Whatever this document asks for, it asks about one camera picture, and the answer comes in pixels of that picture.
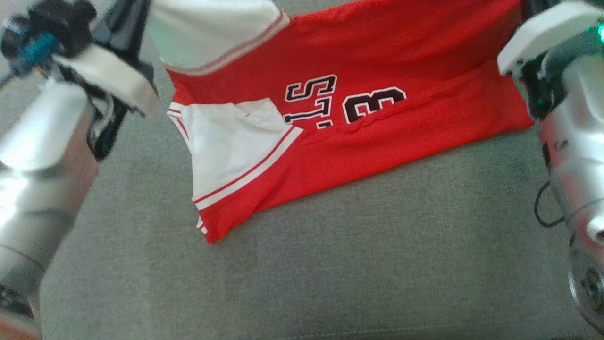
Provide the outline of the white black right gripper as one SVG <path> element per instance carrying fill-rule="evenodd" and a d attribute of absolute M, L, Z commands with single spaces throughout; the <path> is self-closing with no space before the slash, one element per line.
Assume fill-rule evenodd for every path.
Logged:
<path fill-rule="evenodd" d="M 522 23 L 497 56 L 534 119 L 545 119 L 564 97 L 562 75 L 583 56 L 603 55 L 601 0 L 522 0 Z"/>

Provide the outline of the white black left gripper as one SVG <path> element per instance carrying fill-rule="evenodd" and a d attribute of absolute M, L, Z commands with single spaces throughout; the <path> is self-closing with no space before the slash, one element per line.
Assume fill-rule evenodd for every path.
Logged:
<path fill-rule="evenodd" d="M 98 161 L 114 148 L 125 116 L 138 114 L 155 118 L 160 100 L 153 79 L 131 65 L 139 64 L 139 54 L 151 0 L 117 0 L 92 32 L 92 40 L 107 47 L 125 23 L 125 60 L 106 48 L 90 45 L 73 58 L 59 55 L 52 60 L 84 89 L 92 104 L 92 123 L 87 142 Z"/>

